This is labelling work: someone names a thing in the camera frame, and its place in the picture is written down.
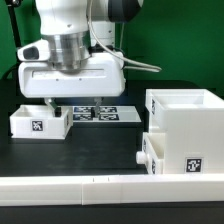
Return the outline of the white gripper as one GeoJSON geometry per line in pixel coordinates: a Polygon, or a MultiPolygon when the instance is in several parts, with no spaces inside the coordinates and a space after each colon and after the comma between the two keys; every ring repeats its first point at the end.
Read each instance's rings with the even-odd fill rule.
{"type": "Polygon", "coordinates": [[[23,62],[19,85],[27,98],[45,98],[54,117],[61,108],[53,98],[96,97],[91,117],[98,118],[103,97],[120,96],[125,89],[123,63],[109,53],[95,53],[75,70],[60,71],[47,62],[23,62]]]}

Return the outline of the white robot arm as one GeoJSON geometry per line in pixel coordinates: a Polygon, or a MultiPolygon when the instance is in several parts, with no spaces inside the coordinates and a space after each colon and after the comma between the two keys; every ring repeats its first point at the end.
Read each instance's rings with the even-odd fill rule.
{"type": "Polygon", "coordinates": [[[125,23],[144,0],[35,0],[41,39],[20,48],[22,94],[42,98],[57,116],[56,98],[116,97],[125,89],[123,54],[94,33],[94,22],[125,23]]]}

